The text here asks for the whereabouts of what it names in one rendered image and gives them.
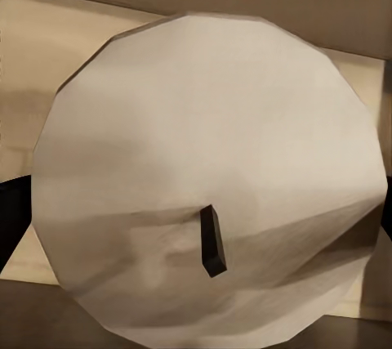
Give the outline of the pillar candle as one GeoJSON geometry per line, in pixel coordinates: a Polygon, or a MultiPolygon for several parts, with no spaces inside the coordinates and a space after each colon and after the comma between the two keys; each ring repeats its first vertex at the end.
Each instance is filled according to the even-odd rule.
{"type": "Polygon", "coordinates": [[[340,304],[388,190],[373,115],[321,48],[182,11],[113,35],[31,156],[60,287],[150,349],[262,349],[340,304]]]}

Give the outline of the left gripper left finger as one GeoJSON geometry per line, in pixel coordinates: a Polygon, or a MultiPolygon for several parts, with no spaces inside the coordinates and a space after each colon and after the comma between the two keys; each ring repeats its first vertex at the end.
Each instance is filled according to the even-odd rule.
{"type": "Polygon", "coordinates": [[[31,174],[0,183],[0,273],[30,224],[31,174]]]}

